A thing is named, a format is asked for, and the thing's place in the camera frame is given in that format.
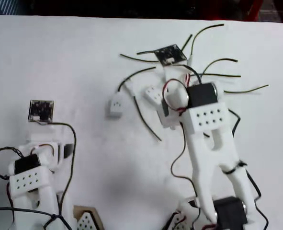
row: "red object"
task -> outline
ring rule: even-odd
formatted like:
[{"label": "red object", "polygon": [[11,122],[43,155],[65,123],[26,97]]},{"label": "red object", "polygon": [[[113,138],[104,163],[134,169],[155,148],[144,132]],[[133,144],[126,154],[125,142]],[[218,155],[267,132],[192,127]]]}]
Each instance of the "red object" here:
[{"label": "red object", "polygon": [[203,226],[202,230],[207,230],[207,229],[211,229],[211,228],[215,228],[215,227],[216,227],[215,224],[205,225],[205,226]]},{"label": "red object", "polygon": [[[258,13],[263,0],[240,0],[236,7],[230,7],[229,11],[240,10],[244,21],[257,21]],[[230,20],[225,16],[225,11],[229,3],[225,0],[201,0],[198,3],[201,12],[200,19],[207,20]]]}]

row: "plastic part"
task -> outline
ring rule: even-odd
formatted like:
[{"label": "plastic part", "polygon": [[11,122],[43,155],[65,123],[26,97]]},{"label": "plastic part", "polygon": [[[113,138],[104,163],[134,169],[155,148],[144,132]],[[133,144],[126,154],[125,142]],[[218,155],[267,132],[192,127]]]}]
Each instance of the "plastic part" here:
[{"label": "plastic part", "polygon": [[154,86],[148,87],[145,91],[145,97],[155,108],[161,106],[162,92],[160,89]]},{"label": "plastic part", "polygon": [[[211,114],[210,112],[214,109],[216,110],[215,113]],[[201,209],[212,223],[216,223],[210,186],[214,169],[218,166],[223,171],[230,171],[239,162],[226,111],[227,108],[224,103],[216,103],[189,109],[182,115],[187,146],[192,161],[192,181],[198,194]],[[208,115],[203,115],[203,118],[198,117],[197,115],[201,115],[202,112],[209,112],[213,116],[210,124],[205,123],[203,125],[204,121],[206,122],[204,117]],[[204,130],[212,131],[215,143],[213,149],[209,149],[205,142]],[[236,197],[246,204],[248,214],[255,214],[254,198],[245,169],[238,168],[234,173],[228,175],[228,178],[233,184]]]},{"label": "plastic part", "polygon": [[123,96],[120,92],[114,94],[110,102],[109,115],[111,117],[121,117],[123,113]]},{"label": "plastic part", "polygon": [[78,230],[98,230],[89,212],[84,212],[77,224]]},{"label": "plastic part", "polygon": [[51,172],[45,166],[22,172],[10,177],[11,196],[16,198],[23,193],[50,184]]},{"label": "plastic part", "polygon": [[214,130],[229,124],[224,102],[199,106],[189,110],[193,132]]}]

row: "black wire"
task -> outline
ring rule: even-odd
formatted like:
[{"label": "black wire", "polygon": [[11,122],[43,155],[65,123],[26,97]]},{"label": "black wire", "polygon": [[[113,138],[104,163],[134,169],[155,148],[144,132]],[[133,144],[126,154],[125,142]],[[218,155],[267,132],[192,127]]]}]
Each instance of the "black wire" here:
[{"label": "black wire", "polygon": [[253,91],[256,91],[256,90],[260,90],[262,88],[265,88],[269,85],[263,85],[263,86],[260,86],[258,88],[255,88],[255,89],[251,89],[251,90],[245,90],[245,91],[226,91],[224,90],[225,93],[247,93],[247,92],[253,92]]},{"label": "black wire", "polygon": [[223,26],[223,25],[224,25],[224,24],[211,25],[211,26],[208,26],[208,27],[206,27],[206,28],[200,30],[200,31],[196,34],[196,36],[194,37],[194,39],[193,39],[193,41],[192,41],[191,53],[190,53],[190,55],[192,55],[192,50],[193,50],[194,41],[195,41],[195,39],[198,37],[198,35],[199,35],[200,33],[202,33],[204,30],[207,30],[207,29],[210,29],[210,28],[214,28],[214,27],[218,27],[218,26]]},{"label": "black wire", "polygon": [[140,111],[140,108],[139,108],[139,105],[138,105],[138,103],[137,103],[137,100],[136,100],[136,97],[135,97],[135,96],[133,97],[133,99],[134,99],[134,103],[135,103],[135,105],[136,105],[137,111],[138,111],[138,113],[139,113],[139,116],[140,116],[141,120],[143,121],[143,123],[146,125],[146,127],[150,130],[150,132],[151,132],[158,140],[162,141],[162,139],[151,129],[151,127],[147,124],[147,122],[146,122],[145,119],[143,118],[142,113],[141,113],[141,111]]},{"label": "black wire", "polygon": [[190,39],[192,38],[192,34],[189,35],[189,37],[187,38],[186,42],[184,43],[183,47],[181,48],[181,51],[183,51],[185,49],[185,47],[187,46],[188,42],[190,41]]},{"label": "black wire", "polygon": [[77,137],[76,137],[76,133],[75,133],[75,130],[74,128],[67,124],[67,123],[62,123],[62,122],[48,122],[48,123],[40,123],[40,122],[37,122],[38,124],[42,125],[42,126],[45,126],[45,125],[55,125],[55,126],[67,126],[71,129],[72,133],[73,133],[73,136],[74,136],[74,146],[73,146],[73,152],[72,152],[72,162],[71,162],[71,170],[70,170],[70,177],[69,177],[69,180],[67,182],[67,185],[66,185],[66,188],[64,190],[64,193],[63,195],[61,196],[61,199],[60,199],[60,203],[59,203],[59,214],[61,215],[62,213],[62,206],[63,206],[63,202],[64,202],[64,198],[65,198],[65,195],[67,193],[67,190],[69,188],[69,185],[71,183],[71,180],[72,180],[72,177],[73,177],[73,168],[74,168],[74,159],[75,159],[75,150],[76,150],[76,142],[77,142]]},{"label": "black wire", "polygon": [[180,125],[181,125],[181,128],[182,128],[182,130],[183,130],[183,135],[184,135],[184,147],[183,147],[182,152],[179,154],[179,156],[178,156],[177,158],[175,158],[175,160],[172,162],[171,167],[170,167],[170,171],[171,171],[172,176],[174,176],[174,177],[176,177],[176,178],[182,178],[182,179],[188,180],[188,181],[192,184],[193,190],[194,190],[194,192],[195,192],[195,196],[197,197],[198,194],[197,194],[197,191],[196,191],[196,189],[195,189],[195,186],[194,186],[194,183],[193,183],[192,179],[190,179],[190,178],[187,177],[187,176],[178,176],[178,175],[175,175],[175,174],[173,173],[173,165],[174,165],[175,162],[184,154],[185,149],[186,149],[185,130],[184,130],[184,126],[183,126],[183,123],[182,123],[182,122],[180,122]]},{"label": "black wire", "polygon": [[232,58],[221,58],[221,59],[217,59],[217,60],[212,61],[211,63],[209,63],[208,66],[206,66],[206,68],[204,69],[204,71],[203,71],[203,73],[202,73],[202,76],[205,74],[205,72],[207,71],[207,69],[208,69],[211,65],[213,65],[214,63],[219,62],[219,61],[233,61],[233,62],[238,62],[238,60],[232,59]]},{"label": "black wire", "polygon": [[199,219],[200,215],[201,215],[201,208],[199,208],[199,214],[198,214],[197,218],[192,222],[192,230],[194,230],[194,224],[197,222],[197,220]]},{"label": "black wire", "polygon": [[240,118],[240,116],[237,114],[237,113],[235,113],[233,110],[230,110],[230,109],[228,109],[229,110],[229,112],[231,113],[231,114],[233,114],[233,115],[235,115],[236,117],[237,117],[237,121],[236,121],[236,123],[235,123],[235,125],[234,125],[234,127],[233,127],[233,130],[232,130],[232,134],[233,134],[233,136],[235,135],[235,132],[236,132],[236,129],[237,129],[237,126],[238,126],[238,124],[239,124],[239,122],[241,121],[241,118]]},{"label": "black wire", "polygon": [[192,71],[196,75],[196,77],[197,77],[197,79],[199,81],[199,84],[202,85],[202,81],[201,81],[200,75],[192,67],[187,66],[187,65],[173,65],[173,66],[182,66],[182,67],[185,67],[186,69],[189,69],[190,71]]},{"label": "black wire", "polygon": [[[228,110],[229,110],[229,112],[231,112],[233,115],[235,115],[235,116],[237,117],[237,122],[236,122],[236,124],[234,125],[233,130],[232,130],[232,133],[233,133],[233,136],[234,136],[235,131],[236,131],[236,128],[237,128],[237,126],[238,126],[238,123],[240,122],[241,119],[240,119],[239,115],[236,114],[234,111],[232,111],[232,110],[230,110],[230,109],[228,109]],[[258,206],[257,206],[257,201],[261,198],[260,189],[258,188],[257,184],[256,184],[255,181],[253,180],[253,178],[252,178],[252,176],[250,175],[250,173],[248,172],[248,170],[246,170],[246,172],[247,172],[248,179],[250,180],[251,184],[253,185],[253,187],[255,188],[255,190],[256,190],[256,192],[257,192],[258,197],[254,199],[255,208],[256,208],[256,210],[260,213],[260,215],[265,219],[266,225],[265,225],[265,227],[264,227],[264,230],[266,230],[267,227],[269,226],[269,220],[268,220],[268,218],[265,216],[265,214],[264,214],[264,213],[258,208]]]},{"label": "black wire", "polygon": [[16,208],[16,207],[0,207],[0,211],[16,211],[16,212],[30,212],[30,213],[36,213],[36,214],[42,214],[51,217],[52,219],[59,218],[64,225],[67,227],[68,230],[72,230],[70,225],[66,222],[64,217],[62,215],[56,215],[56,214],[50,214],[43,211],[37,211],[32,209],[25,209],[25,208]]},{"label": "black wire", "polygon": [[119,85],[118,87],[118,92],[120,92],[121,90],[121,87],[124,85],[124,83],[129,80],[131,77],[133,77],[134,75],[138,74],[138,73],[141,73],[141,72],[144,72],[144,71],[147,71],[147,70],[151,70],[151,69],[155,69],[156,67],[151,67],[151,68],[147,68],[147,69],[142,69],[142,70],[139,70],[135,73],[132,73],[130,76],[128,76],[127,78],[125,78]]},{"label": "black wire", "polygon": [[[11,193],[9,192],[9,186],[10,186],[10,184],[8,182],[7,185],[6,185],[6,194],[7,194],[7,198],[9,200],[9,203],[10,203],[11,207],[13,207],[13,201],[11,199]],[[14,211],[12,211],[12,224],[14,222],[15,222],[15,213],[14,213]]]},{"label": "black wire", "polygon": [[219,73],[199,73],[199,75],[211,75],[211,76],[219,76],[219,77],[227,77],[227,78],[241,78],[241,75],[229,75],[229,74],[219,74]]},{"label": "black wire", "polygon": [[131,60],[135,60],[135,61],[142,61],[142,62],[147,62],[147,63],[159,63],[159,61],[139,59],[139,58],[135,58],[135,57],[130,57],[130,56],[125,55],[125,54],[120,54],[120,56],[131,59]]},{"label": "black wire", "polygon": [[[0,148],[0,152],[3,151],[3,150],[12,150],[12,151],[14,151],[19,157],[21,157],[21,158],[24,157],[24,156],[22,155],[21,151],[18,150],[18,149],[16,149],[15,147],[8,147],[8,146],[7,146],[7,147],[4,147],[4,148]],[[3,175],[0,174],[0,178],[3,179],[3,180],[5,180],[5,181],[9,180],[9,176],[8,176],[8,175],[3,176]]]},{"label": "black wire", "polygon": [[152,54],[152,53],[154,53],[155,52],[155,50],[149,50],[149,51],[142,51],[142,52],[138,52],[138,53],[136,53],[137,55],[141,55],[141,54]]}]

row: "perforated bracket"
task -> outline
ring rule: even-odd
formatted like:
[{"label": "perforated bracket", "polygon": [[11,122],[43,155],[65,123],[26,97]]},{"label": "perforated bracket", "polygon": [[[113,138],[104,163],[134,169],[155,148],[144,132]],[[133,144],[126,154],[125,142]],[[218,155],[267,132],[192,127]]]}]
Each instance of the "perforated bracket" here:
[{"label": "perforated bracket", "polygon": [[45,166],[39,166],[10,177],[11,196],[16,198],[39,187],[48,186],[51,171]]},{"label": "perforated bracket", "polygon": [[78,221],[78,230],[99,230],[89,212],[84,212]]},{"label": "perforated bracket", "polygon": [[214,130],[229,124],[229,114],[224,102],[195,107],[188,110],[193,132]]}]

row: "white plastic piece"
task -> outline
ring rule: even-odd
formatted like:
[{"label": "white plastic piece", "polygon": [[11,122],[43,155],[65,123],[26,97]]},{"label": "white plastic piece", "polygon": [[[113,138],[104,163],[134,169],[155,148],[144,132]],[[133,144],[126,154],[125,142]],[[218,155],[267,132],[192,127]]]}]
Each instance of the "white plastic piece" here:
[{"label": "white plastic piece", "polygon": [[150,86],[145,91],[146,99],[155,107],[161,106],[162,91],[154,86]]},{"label": "white plastic piece", "polygon": [[[220,109],[220,112],[223,111],[224,116],[219,125],[208,124],[208,129],[212,131],[215,142],[214,148],[209,149],[203,137],[205,129],[199,125],[197,114],[202,111],[210,112],[214,108],[216,111],[217,109]],[[227,172],[236,167],[239,162],[239,156],[228,123],[229,119],[225,111],[227,111],[227,107],[224,103],[216,103],[202,106],[201,110],[198,107],[189,109],[182,115],[187,146],[192,161],[192,181],[198,194],[201,209],[212,223],[216,223],[210,186],[214,169],[218,166]],[[228,175],[228,178],[233,184],[236,196],[246,204],[248,214],[255,214],[254,199],[246,170],[238,168]]]},{"label": "white plastic piece", "polygon": [[84,212],[77,224],[78,230],[97,230],[92,216],[89,212]]},{"label": "white plastic piece", "polygon": [[49,179],[51,176],[51,171],[45,166],[39,166],[11,176],[11,196],[16,198],[35,188],[48,186],[51,183]]},{"label": "white plastic piece", "polygon": [[117,92],[113,95],[110,103],[110,113],[111,117],[121,117],[123,113],[123,95]]},{"label": "white plastic piece", "polygon": [[191,108],[189,113],[194,133],[229,125],[228,109],[224,102]]},{"label": "white plastic piece", "polygon": [[[10,188],[14,207],[57,214],[58,203],[56,193],[51,185],[51,178],[52,173],[45,166],[39,166],[18,175],[11,176]],[[38,202],[33,201],[32,197],[37,197]],[[14,214],[15,224],[13,230],[32,230],[36,226],[43,226],[50,219],[49,216],[34,215],[34,213],[29,212],[15,211]],[[65,229],[66,227],[59,219],[56,219],[47,227],[47,230]]]}]

